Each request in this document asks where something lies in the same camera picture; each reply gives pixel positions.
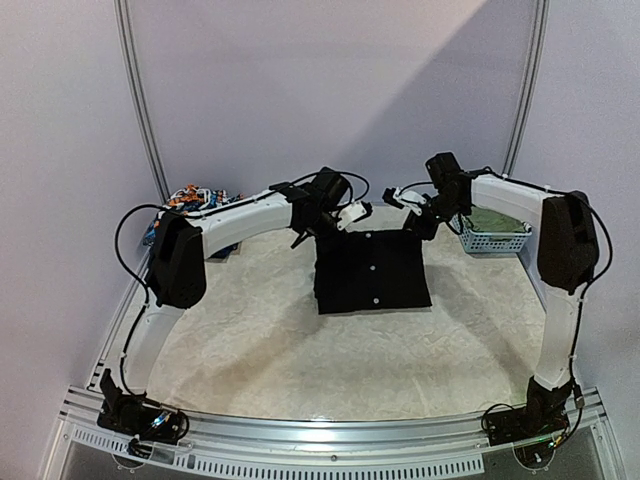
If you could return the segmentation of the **green cloth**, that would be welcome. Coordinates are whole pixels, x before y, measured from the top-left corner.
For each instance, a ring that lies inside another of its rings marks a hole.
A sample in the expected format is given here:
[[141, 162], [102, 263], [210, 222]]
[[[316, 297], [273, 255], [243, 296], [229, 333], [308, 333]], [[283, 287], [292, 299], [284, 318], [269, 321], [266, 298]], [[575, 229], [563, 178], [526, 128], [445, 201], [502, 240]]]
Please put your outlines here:
[[529, 230], [525, 222], [479, 207], [473, 207], [465, 221], [471, 230], [479, 233], [527, 233]]

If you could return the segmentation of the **black trousers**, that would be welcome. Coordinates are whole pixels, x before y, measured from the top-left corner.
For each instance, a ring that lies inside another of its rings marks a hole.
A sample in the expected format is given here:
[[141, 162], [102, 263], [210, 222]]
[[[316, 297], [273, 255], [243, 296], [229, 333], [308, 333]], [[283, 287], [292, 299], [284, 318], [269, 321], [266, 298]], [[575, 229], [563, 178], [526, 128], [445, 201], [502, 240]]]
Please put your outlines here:
[[317, 240], [314, 295], [321, 315], [429, 308], [422, 241], [406, 230]]

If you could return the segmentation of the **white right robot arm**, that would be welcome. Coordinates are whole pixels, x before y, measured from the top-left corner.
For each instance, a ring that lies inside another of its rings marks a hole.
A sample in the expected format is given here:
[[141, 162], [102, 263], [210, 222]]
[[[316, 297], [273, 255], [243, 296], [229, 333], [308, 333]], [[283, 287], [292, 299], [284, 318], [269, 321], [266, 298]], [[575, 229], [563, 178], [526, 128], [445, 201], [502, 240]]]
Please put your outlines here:
[[586, 293], [604, 274], [596, 268], [598, 238], [609, 234], [588, 196], [515, 180], [489, 167], [465, 171], [451, 152], [436, 154], [425, 168], [435, 195], [417, 193], [413, 186], [391, 195], [410, 209], [408, 221], [424, 239], [433, 239], [441, 224], [470, 214], [473, 207], [531, 226], [546, 312], [533, 382], [548, 392], [570, 387]]

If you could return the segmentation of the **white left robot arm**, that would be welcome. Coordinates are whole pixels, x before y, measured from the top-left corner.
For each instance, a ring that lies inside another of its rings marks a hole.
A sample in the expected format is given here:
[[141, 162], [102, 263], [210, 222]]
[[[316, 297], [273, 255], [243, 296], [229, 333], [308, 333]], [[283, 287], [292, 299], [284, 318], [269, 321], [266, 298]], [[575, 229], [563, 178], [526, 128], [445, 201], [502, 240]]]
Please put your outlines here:
[[298, 181], [282, 182], [247, 199], [202, 213], [161, 208], [144, 277], [144, 303], [125, 340], [119, 375], [124, 390], [142, 395], [165, 341], [184, 312], [206, 292], [205, 261], [256, 235], [290, 228], [299, 240], [338, 232], [335, 212], [352, 197], [350, 182], [328, 167]]

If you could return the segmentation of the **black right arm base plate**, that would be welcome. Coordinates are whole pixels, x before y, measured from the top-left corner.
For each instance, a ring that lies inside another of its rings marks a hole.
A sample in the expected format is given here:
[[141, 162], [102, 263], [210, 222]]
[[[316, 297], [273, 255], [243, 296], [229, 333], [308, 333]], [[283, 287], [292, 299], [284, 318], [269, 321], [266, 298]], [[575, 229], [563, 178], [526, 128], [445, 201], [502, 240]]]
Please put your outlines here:
[[574, 435], [582, 420], [584, 395], [578, 390], [573, 398], [578, 411], [574, 422], [566, 412], [564, 395], [538, 392], [528, 396], [524, 407], [505, 404], [506, 410], [497, 411], [498, 404], [492, 405], [482, 414], [480, 426], [491, 446], [530, 439], [555, 450]]

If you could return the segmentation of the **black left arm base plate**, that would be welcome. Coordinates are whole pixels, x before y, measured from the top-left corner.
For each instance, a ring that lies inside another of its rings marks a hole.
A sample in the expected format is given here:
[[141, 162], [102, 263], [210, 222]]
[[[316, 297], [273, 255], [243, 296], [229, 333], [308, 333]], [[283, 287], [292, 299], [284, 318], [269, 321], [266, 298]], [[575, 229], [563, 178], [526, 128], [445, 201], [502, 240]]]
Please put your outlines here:
[[145, 394], [125, 393], [106, 369], [99, 382], [103, 403], [97, 418], [100, 428], [138, 441], [177, 445], [190, 429], [185, 412], [149, 399]]

